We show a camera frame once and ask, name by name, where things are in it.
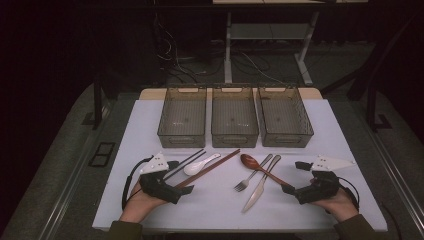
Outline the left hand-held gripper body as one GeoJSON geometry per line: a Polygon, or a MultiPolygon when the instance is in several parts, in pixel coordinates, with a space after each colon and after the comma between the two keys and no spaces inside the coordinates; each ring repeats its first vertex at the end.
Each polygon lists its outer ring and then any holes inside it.
{"type": "Polygon", "coordinates": [[[181,189],[168,185],[164,180],[170,171],[162,153],[153,156],[140,170],[140,185],[144,193],[177,204],[182,196],[181,189]]]}

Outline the metal fork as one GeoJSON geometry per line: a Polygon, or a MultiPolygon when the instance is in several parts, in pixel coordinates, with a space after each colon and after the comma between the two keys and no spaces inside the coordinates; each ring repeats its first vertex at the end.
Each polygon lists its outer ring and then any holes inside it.
{"type": "MultiPolygon", "coordinates": [[[[264,167],[266,163],[268,163],[271,158],[273,157],[272,154],[268,154],[260,163],[261,167],[264,167]]],[[[234,190],[237,192],[241,192],[244,189],[246,189],[249,185],[250,180],[253,178],[253,176],[257,173],[257,170],[254,170],[246,179],[240,181],[235,187],[234,190]]]]}

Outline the person's right hand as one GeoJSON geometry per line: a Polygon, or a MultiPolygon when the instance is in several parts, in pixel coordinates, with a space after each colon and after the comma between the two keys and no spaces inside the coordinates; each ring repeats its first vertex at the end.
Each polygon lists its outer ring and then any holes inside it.
{"type": "Polygon", "coordinates": [[[339,189],[337,194],[329,199],[313,202],[313,205],[328,211],[338,222],[346,221],[359,214],[351,198],[343,189],[339,189]]]}

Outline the person's left hand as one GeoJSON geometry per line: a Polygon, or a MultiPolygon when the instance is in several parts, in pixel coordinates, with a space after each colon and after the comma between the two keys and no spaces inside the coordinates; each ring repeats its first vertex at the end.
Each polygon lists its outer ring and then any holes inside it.
{"type": "Polygon", "coordinates": [[[149,196],[143,192],[140,184],[136,183],[119,220],[141,223],[155,208],[164,204],[166,201],[149,196]]]}

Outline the smoky clear plastic bin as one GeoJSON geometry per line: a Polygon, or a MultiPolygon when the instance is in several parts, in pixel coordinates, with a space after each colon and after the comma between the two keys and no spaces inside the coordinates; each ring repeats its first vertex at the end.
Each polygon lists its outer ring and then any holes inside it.
{"type": "Polygon", "coordinates": [[[212,146],[254,148],[259,136],[251,87],[219,87],[212,91],[212,146]]]}
{"type": "Polygon", "coordinates": [[[314,130],[296,87],[260,87],[256,102],[264,147],[307,146],[314,130]]]}
{"type": "Polygon", "coordinates": [[[203,148],[206,124],[205,88],[168,88],[157,135],[164,148],[203,148]]]}

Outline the brown wooden spoon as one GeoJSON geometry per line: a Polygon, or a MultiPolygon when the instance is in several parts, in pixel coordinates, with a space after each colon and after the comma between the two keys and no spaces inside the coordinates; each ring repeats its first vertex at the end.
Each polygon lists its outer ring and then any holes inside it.
{"type": "Polygon", "coordinates": [[[271,172],[269,172],[268,170],[265,170],[258,162],[256,159],[254,159],[252,156],[248,155],[248,154],[242,154],[241,155],[241,162],[242,164],[247,167],[248,169],[251,170],[257,170],[257,171],[261,171],[263,172],[266,176],[270,177],[271,179],[273,179],[276,183],[280,184],[280,185],[285,185],[288,186],[288,183],[283,181],[282,179],[276,177],[275,175],[273,175],[271,172]]]}

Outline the black chopstick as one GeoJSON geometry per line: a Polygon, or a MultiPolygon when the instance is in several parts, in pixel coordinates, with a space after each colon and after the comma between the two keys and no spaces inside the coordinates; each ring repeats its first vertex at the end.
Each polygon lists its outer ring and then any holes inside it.
{"type": "Polygon", "coordinates": [[[176,170],[174,170],[172,173],[167,174],[164,177],[164,180],[168,180],[171,177],[173,177],[174,175],[176,175],[177,173],[181,172],[186,166],[188,166],[191,163],[194,163],[197,159],[199,159],[204,154],[206,154],[206,151],[202,151],[201,153],[197,154],[193,158],[190,158],[187,162],[184,162],[183,164],[180,164],[176,170]]]}
{"type": "Polygon", "coordinates": [[[204,155],[206,153],[206,151],[204,149],[198,150],[197,152],[195,152],[194,154],[190,155],[189,157],[187,157],[186,159],[184,159],[183,161],[181,161],[177,167],[173,170],[170,170],[164,177],[164,180],[168,180],[169,178],[171,178],[172,176],[174,176],[175,174],[177,174],[179,171],[181,171],[187,164],[193,162],[194,160],[198,159],[200,156],[204,155]]]}

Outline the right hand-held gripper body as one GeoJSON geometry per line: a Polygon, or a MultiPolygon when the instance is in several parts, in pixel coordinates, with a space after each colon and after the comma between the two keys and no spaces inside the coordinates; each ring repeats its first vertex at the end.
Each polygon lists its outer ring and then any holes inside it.
{"type": "Polygon", "coordinates": [[[313,175],[309,186],[295,190],[294,196],[300,204],[315,202],[335,196],[340,188],[335,170],[352,167],[354,161],[318,155],[310,172],[313,175]]]}

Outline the white ceramic spoon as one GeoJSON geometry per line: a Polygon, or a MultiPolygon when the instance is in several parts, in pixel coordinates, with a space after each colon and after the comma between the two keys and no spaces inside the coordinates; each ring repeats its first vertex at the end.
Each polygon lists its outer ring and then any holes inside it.
{"type": "Polygon", "coordinates": [[[194,176],[198,174],[209,162],[219,158],[220,156],[221,156],[220,153],[212,154],[211,156],[209,156],[208,158],[204,160],[189,164],[183,169],[183,171],[188,176],[194,176]]]}

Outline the white table board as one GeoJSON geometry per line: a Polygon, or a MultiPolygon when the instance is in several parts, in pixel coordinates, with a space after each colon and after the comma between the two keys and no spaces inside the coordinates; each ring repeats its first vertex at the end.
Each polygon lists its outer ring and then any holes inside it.
{"type": "MultiPolygon", "coordinates": [[[[136,163],[162,151],[157,128],[163,103],[160,100],[138,100],[128,120],[121,145],[92,223],[93,227],[108,230],[121,214],[121,197],[126,178],[136,175],[136,163]]],[[[360,211],[377,231],[387,228],[370,188],[346,142],[333,111],[326,100],[307,100],[304,103],[314,134],[304,148],[268,149],[262,145],[242,149],[221,148],[225,157],[222,165],[194,181],[191,194],[180,198],[177,204],[157,208],[144,222],[144,229],[153,232],[320,232],[330,231],[334,218],[324,210],[301,205],[297,199],[284,193],[272,179],[265,183],[265,191],[252,208],[245,206],[252,191],[235,191],[235,185],[249,178],[253,184],[262,179],[262,173],[253,173],[243,166],[240,157],[249,154],[263,160],[268,154],[280,156],[273,168],[274,175],[289,184],[302,188],[312,175],[299,170],[298,161],[313,162],[318,157],[349,161],[347,168],[337,175],[351,182],[360,195],[360,211]]]]}

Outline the white metal desk frame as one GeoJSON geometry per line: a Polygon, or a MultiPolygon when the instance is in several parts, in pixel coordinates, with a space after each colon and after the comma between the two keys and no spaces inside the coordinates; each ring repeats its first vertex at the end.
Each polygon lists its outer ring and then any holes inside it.
{"type": "Polygon", "coordinates": [[[306,86],[312,86],[313,81],[305,64],[305,57],[311,43],[319,15],[323,7],[343,7],[353,4],[366,4],[368,0],[212,0],[214,7],[270,7],[276,10],[278,7],[318,7],[313,10],[310,19],[306,23],[235,23],[232,20],[233,10],[226,11],[226,35],[225,35],[225,55],[224,55],[224,77],[226,83],[231,83],[232,60],[231,41],[232,40],[302,40],[302,46],[294,59],[298,67],[299,74],[306,86]]]}

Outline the metal floor rail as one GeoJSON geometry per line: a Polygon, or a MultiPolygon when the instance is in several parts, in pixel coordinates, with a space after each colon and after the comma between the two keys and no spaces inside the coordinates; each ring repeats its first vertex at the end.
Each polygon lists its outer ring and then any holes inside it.
{"type": "Polygon", "coordinates": [[[37,240],[53,240],[56,232],[61,224],[61,221],[66,214],[68,206],[75,194],[77,186],[81,180],[83,171],[88,165],[92,149],[101,135],[105,122],[108,120],[115,102],[106,100],[100,104],[101,108],[96,109],[95,113],[100,113],[101,120],[94,130],[90,130],[89,134],[84,142],[84,145],[80,149],[80,155],[76,161],[71,175],[68,177],[65,185],[62,187],[62,191],[53,205],[53,209],[49,214],[49,217],[42,228],[41,233],[37,237],[37,240]]]}
{"type": "Polygon", "coordinates": [[[368,131],[399,203],[416,225],[424,229],[424,147],[410,127],[397,115],[378,114],[368,131]]]}

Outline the wooden table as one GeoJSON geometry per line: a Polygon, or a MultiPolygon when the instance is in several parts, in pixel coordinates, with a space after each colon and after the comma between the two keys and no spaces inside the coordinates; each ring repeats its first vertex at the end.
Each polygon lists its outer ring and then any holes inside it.
{"type": "MultiPolygon", "coordinates": [[[[149,88],[141,91],[140,100],[164,100],[166,96],[166,88],[149,88]]],[[[300,96],[303,100],[313,99],[320,100],[322,95],[316,88],[299,88],[300,96]]]]}

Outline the black metal stand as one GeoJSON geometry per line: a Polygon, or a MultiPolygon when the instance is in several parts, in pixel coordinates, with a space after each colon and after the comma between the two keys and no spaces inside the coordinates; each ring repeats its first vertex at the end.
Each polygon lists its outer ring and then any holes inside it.
{"type": "Polygon", "coordinates": [[[93,79],[94,110],[86,115],[82,124],[92,125],[92,129],[97,130],[103,120],[103,100],[114,98],[115,90],[110,78],[104,74],[97,74],[93,79]]]}
{"type": "Polygon", "coordinates": [[[388,32],[377,41],[365,63],[321,89],[328,94],[349,83],[350,100],[366,98],[365,120],[372,130],[376,122],[377,95],[386,96],[409,126],[424,135],[424,11],[384,20],[388,32]]]}

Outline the metal table knife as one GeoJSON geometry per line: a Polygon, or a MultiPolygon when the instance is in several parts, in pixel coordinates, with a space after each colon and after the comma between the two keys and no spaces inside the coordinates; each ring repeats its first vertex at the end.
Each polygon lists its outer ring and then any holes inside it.
{"type": "MultiPolygon", "coordinates": [[[[274,168],[274,166],[280,161],[281,156],[280,155],[276,155],[273,157],[271,163],[269,164],[269,166],[267,167],[267,171],[271,172],[272,169],[274,168]]],[[[264,185],[265,182],[267,180],[268,176],[266,174],[264,174],[261,178],[261,180],[259,181],[259,183],[257,184],[255,190],[253,191],[253,193],[251,194],[249,200],[247,201],[247,203],[245,204],[244,208],[242,209],[243,213],[246,213],[257,201],[258,199],[261,197],[261,195],[264,192],[264,185]]]]}

